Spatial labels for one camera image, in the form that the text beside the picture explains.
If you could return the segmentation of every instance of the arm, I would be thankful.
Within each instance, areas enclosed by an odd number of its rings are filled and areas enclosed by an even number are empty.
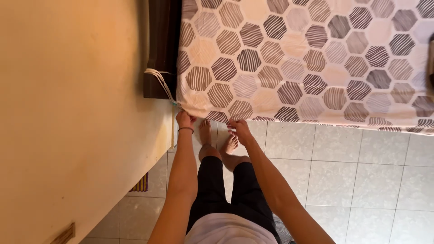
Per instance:
[[[190,117],[187,112],[179,112],[176,120],[179,128],[193,129],[196,118]],[[189,129],[179,130],[166,201],[148,244],[184,243],[190,208],[197,195],[197,169],[191,132]]]
[[[334,244],[329,235],[315,222],[298,201],[285,178],[262,152],[255,138],[250,133],[244,120],[230,121],[230,134],[238,136],[238,140],[246,147],[252,161],[258,183],[264,193],[271,211],[276,214],[297,244]]]

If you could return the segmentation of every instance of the tiled floor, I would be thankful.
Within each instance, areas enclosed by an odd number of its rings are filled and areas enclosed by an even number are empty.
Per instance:
[[[220,146],[226,126],[212,126],[212,143]],[[280,122],[249,126],[336,243],[434,244],[434,137]],[[81,244],[145,244],[164,204],[175,152],[150,170],[148,192],[128,193]],[[225,169],[228,201],[232,181]]]

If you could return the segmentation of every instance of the white t-shirt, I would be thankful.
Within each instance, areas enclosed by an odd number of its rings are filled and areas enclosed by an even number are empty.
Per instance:
[[[198,219],[185,244],[277,244],[265,228],[235,214],[207,214]]]

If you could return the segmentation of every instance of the black shorts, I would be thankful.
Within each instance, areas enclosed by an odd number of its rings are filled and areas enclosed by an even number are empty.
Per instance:
[[[253,166],[249,162],[237,165],[233,171],[231,203],[226,201],[223,184],[223,163],[214,156],[202,159],[197,174],[197,197],[191,206],[187,233],[201,217],[212,213],[235,214],[256,223],[273,234],[281,243],[276,232],[273,213],[264,198]]]

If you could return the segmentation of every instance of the bed sheet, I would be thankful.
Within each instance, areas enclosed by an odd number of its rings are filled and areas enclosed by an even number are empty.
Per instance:
[[[434,134],[433,0],[183,0],[177,101],[227,122]]]

